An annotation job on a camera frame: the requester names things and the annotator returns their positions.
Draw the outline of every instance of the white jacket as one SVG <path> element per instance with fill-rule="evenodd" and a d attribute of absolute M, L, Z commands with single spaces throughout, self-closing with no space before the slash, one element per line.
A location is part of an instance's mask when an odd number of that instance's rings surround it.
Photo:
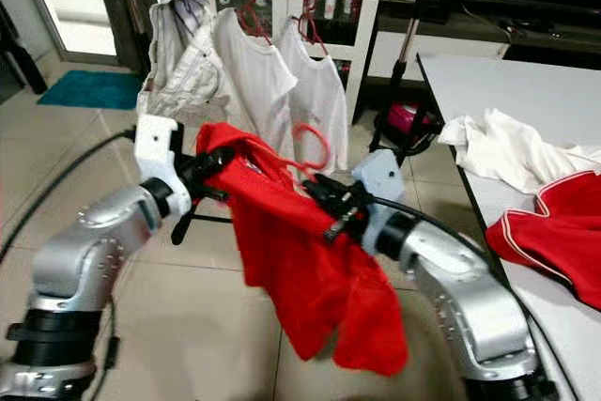
<path fill-rule="evenodd" d="M 227 121 L 254 132 L 213 49 L 214 13 L 206 0 L 163 0 L 150 8 L 150 73 L 138 94 L 138 114 L 172 117 L 186 126 Z"/>

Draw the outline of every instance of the white table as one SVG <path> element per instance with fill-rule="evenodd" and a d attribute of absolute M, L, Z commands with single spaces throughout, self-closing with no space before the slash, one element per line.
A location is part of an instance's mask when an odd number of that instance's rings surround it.
<path fill-rule="evenodd" d="M 445 121 L 481 117 L 494 107 L 534 126 L 552 144 L 601 143 L 601 71 L 450 55 L 418 58 Z M 498 180 L 464 174 L 473 207 L 486 226 L 508 208 L 533 210 L 531 195 Z M 502 267 L 541 321 L 580 399 L 601 400 L 601 313 L 533 270 L 505 261 Z M 545 348 L 543 360 L 561 400 L 574 399 L 540 337 L 537 343 Z"/>

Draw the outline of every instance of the white cloth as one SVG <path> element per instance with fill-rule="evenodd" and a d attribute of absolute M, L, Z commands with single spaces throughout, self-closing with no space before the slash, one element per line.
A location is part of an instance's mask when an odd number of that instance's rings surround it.
<path fill-rule="evenodd" d="M 214 14 L 206 0 L 163 0 L 150 8 L 150 73 L 138 94 L 138 114 L 168 116 L 186 126 L 227 121 L 254 131 L 212 46 Z"/>
<path fill-rule="evenodd" d="M 444 126 L 439 143 L 456 146 L 456 163 L 480 177 L 497 178 L 523 193 L 583 170 L 601 170 L 601 147 L 557 147 L 534 127 L 497 109 L 482 121 L 469 116 Z"/>
<path fill-rule="evenodd" d="M 321 132 L 330 144 L 331 157 L 324 174 L 336 167 L 347 169 L 347 97 L 331 56 L 315 61 L 307 53 L 297 23 L 288 19 L 277 44 L 290 72 L 299 79 L 288 93 L 293 126 L 306 123 Z M 304 133 L 294 143 L 297 162 L 321 162 L 323 149 L 311 134 Z"/>
<path fill-rule="evenodd" d="M 247 37 L 236 11 L 217 16 L 213 44 L 236 87 L 256 133 L 283 158 L 294 159 L 292 123 L 286 94 L 297 83 L 275 46 Z"/>

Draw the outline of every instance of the red garment with white stripe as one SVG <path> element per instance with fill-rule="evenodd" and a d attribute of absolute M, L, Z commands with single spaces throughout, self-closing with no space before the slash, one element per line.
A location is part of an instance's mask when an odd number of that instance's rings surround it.
<path fill-rule="evenodd" d="M 346 234 L 326 243 L 334 220 L 295 191 L 285 163 L 260 138 L 204 125 L 196 151 L 224 146 L 236 157 L 207 185 L 229 193 L 246 284 L 269 293 L 299 356 L 315 356 L 337 329 L 336 363 L 398 372 L 408 358 L 401 309 L 376 260 Z"/>
<path fill-rule="evenodd" d="M 505 211 L 486 241 L 502 258 L 552 274 L 601 310 L 601 176 L 583 171 L 548 184 L 535 210 Z"/>

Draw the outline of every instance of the white t-shirt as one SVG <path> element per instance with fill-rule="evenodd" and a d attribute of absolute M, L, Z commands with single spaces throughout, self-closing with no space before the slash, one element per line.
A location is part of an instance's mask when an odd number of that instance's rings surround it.
<path fill-rule="evenodd" d="M 213 45 L 258 135 L 281 157 L 294 159 L 286 94 L 295 86 L 297 78 L 288 70 L 280 51 L 268 46 L 263 39 L 247 37 L 233 8 L 218 14 Z"/>
<path fill-rule="evenodd" d="M 347 169 L 348 130 L 347 97 L 331 57 L 312 59 L 304 48 L 293 19 L 286 22 L 277 44 L 288 69 L 299 79 L 288 94 L 292 123 L 304 122 L 315 127 L 330 144 L 331 157 L 323 173 L 336 167 Z M 320 162 L 322 148 L 311 133 L 295 142 L 297 162 Z"/>

